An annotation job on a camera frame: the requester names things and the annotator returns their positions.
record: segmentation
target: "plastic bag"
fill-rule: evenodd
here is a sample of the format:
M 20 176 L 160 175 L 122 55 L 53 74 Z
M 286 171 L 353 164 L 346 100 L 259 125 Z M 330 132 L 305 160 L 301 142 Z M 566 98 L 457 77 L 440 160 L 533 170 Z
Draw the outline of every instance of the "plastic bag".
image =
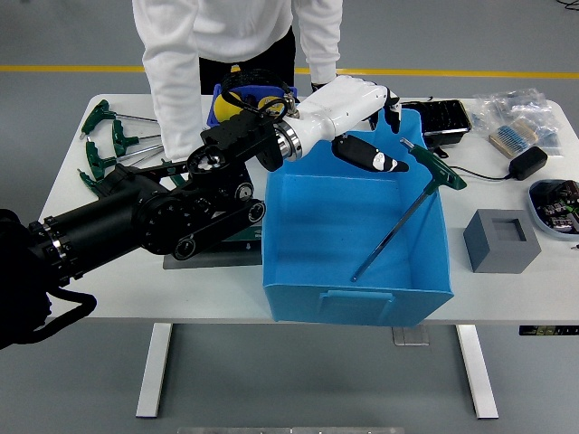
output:
M 537 89 L 475 95 L 473 131 L 505 156 L 513 158 L 531 146 L 560 156 L 558 124 L 545 95 Z

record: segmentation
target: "robotic arm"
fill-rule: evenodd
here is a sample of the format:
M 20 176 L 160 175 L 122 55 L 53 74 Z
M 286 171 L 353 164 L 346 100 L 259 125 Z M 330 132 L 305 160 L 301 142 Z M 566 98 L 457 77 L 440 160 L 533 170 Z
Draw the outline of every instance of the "robotic arm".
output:
M 259 222 L 263 201 L 253 198 L 245 162 L 257 156 L 270 171 L 285 159 L 306 156 L 319 140 L 334 154 L 371 171 L 404 171 L 373 146 L 345 133 L 361 120 L 376 121 L 384 109 L 394 132 L 400 126 L 398 98 L 386 87 L 339 76 L 282 118 L 243 110 L 202 133 L 204 145 L 186 162 L 137 169 L 117 165 L 92 184 L 99 200 L 24 227 L 0 210 L 0 349 L 54 335 L 88 315 L 91 295 L 61 287 L 107 262 L 142 247 L 188 259 Z M 188 174 L 174 190 L 162 178 Z M 51 313 L 47 294 L 80 303 L 43 328 Z

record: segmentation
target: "yellow floor line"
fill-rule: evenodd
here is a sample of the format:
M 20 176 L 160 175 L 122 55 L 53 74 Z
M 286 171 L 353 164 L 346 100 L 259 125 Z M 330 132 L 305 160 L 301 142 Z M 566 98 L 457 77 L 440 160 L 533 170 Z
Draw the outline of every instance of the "yellow floor line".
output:
M 0 72 L 114 72 L 142 73 L 142 66 L 133 65 L 0 65 Z M 579 72 L 563 71 L 472 71 L 472 70 L 420 70 L 384 68 L 341 68 L 338 74 L 346 75 L 398 75 L 410 77 L 462 77 L 503 79 L 579 80 Z M 296 68 L 296 74 L 309 74 L 309 68 Z

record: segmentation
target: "gray floor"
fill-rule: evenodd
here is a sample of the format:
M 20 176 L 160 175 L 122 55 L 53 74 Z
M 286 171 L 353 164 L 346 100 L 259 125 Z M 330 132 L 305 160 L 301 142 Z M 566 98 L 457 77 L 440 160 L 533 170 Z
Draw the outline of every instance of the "gray floor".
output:
M 338 67 L 578 72 L 578 24 L 579 14 L 555 0 L 346 2 Z M 0 65 L 140 64 L 128 1 L 3 2 L 0 29 Z M 579 80 L 367 78 L 405 97 L 534 87 L 579 132 Z M 297 87 L 307 91 L 307 77 Z M 2 207 L 36 220 L 90 98 L 147 92 L 144 74 L 0 72 Z M 579 426 L 577 338 L 519 337 L 502 325 L 479 328 L 498 420 L 476 420 L 454 327 L 429 327 L 429 347 L 400 348 L 387 328 L 332 325 L 178 325 L 159 418 L 137 420 L 151 329 L 86 321 L 0 352 L 0 432 L 333 425 L 568 433 Z

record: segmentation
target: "white table surface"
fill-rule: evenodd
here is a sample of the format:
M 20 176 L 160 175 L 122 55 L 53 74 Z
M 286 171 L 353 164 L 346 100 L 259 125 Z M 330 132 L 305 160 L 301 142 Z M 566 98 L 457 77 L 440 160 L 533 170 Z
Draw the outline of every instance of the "white table surface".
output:
M 79 128 L 71 141 L 60 172 L 44 206 L 41 218 L 57 216 L 96 196 L 85 187 L 77 169 L 90 172 L 81 124 L 101 99 L 122 114 L 154 117 L 150 95 L 98 95 L 87 104 Z M 209 106 L 210 98 L 205 101 Z M 468 108 L 472 100 L 465 99 Z M 551 102 L 560 123 L 563 156 L 549 157 L 546 166 L 524 181 L 492 183 L 460 173 L 468 183 L 461 191 L 441 188 L 451 258 L 451 288 L 454 298 L 433 312 L 424 323 L 441 324 L 579 324 L 579 251 L 577 242 L 552 238 L 537 227 L 539 256 L 521 274 L 473 273 L 462 233 L 477 209 L 527 210 L 528 187 L 540 179 L 579 180 L 579 139 L 561 108 Z M 100 156 L 113 156 L 111 121 L 102 121 L 90 134 Z M 148 136 L 158 132 L 156 124 L 122 120 L 124 133 Z M 484 137 L 469 133 L 458 145 L 446 148 L 448 165 L 460 165 L 490 176 L 508 172 L 509 160 Z M 162 154 L 138 166 L 160 163 Z M 248 163 L 263 198 L 267 172 L 255 159 Z M 73 280 L 70 290 L 88 292 L 98 299 L 93 319 L 147 319 L 171 323 L 271 323 L 271 312 L 261 286 L 261 266 L 212 269 L 163 270 L 163 257 L 143 249 Z M 71 304 L 53 300 L 52 315 L 60 315 Z

